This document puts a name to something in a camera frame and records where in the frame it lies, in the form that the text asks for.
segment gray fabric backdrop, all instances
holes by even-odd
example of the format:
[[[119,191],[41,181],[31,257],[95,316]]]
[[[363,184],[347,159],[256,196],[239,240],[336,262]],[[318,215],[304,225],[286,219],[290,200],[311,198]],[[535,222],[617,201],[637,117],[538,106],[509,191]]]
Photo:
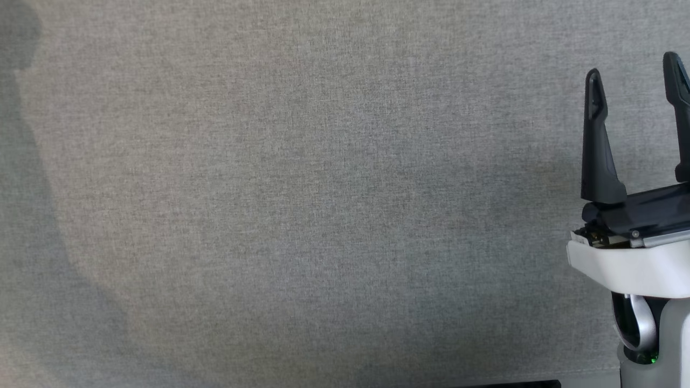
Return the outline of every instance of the gray fabric backdrop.
[[[0,0],[2,387],[616,368],[570,269],[584,76],[673,183],[683,1]]]

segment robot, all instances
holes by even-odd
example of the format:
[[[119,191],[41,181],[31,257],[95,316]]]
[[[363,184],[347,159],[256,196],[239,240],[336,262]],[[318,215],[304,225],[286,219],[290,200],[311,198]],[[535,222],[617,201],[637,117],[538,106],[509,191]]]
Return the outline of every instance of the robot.
[[[678,184],[641,193],[618,180],[601,75],[586,77],[581,197],[589,203],[567,253],[573,268],[611,291],[623,388],[690,388],[690,78],[674,52],[663,66]]]

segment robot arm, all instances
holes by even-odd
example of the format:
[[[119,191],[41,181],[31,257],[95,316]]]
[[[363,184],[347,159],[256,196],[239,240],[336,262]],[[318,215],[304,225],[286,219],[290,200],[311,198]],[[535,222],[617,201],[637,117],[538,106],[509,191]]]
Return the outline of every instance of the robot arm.
[[[573,268],[611,290],[623,388],[690,388],[690,79],[674,52],[664,55],[664,80],[679,183],[628,194],[604,125],[601,75],[586,78],[581,196],[589,203],[567,251]]]

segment gray fabric wall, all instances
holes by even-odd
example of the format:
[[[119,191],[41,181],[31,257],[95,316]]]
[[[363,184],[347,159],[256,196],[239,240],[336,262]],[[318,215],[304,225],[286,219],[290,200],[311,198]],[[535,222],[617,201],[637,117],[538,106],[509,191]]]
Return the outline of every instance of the gray fabric wall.
[[[570,269],[584,76],[673,183],[680,0],[0,0],[0,386],[617,367]]]

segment metal ring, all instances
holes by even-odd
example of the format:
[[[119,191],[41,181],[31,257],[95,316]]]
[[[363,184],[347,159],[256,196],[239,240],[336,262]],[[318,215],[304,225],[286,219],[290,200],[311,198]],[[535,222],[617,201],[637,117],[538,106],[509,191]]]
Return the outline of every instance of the metal ring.
[[[618,336],[623,345],[633,351],[648,351],[656,347],[656,323],[654,315],[640,295],[612,294],[613,316]],[[629,327],[630,319],[634,319],[634,327]]]

